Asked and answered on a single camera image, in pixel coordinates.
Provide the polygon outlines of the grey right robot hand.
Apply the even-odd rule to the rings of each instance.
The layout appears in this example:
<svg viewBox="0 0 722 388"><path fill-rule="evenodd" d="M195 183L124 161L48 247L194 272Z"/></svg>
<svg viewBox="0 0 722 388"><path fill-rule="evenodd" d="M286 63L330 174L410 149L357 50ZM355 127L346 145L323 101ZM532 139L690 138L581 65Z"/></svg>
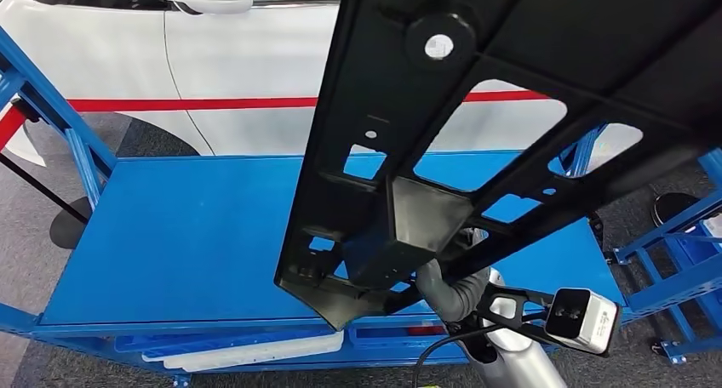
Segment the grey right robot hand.
<svg viewBox="0 0 722 388"><path fill-rule="evenodd" d="M452 287L443 280L436 260L428 261L416 271L415 285L442 321L454 322L457 319L458 301Z"/></svg>

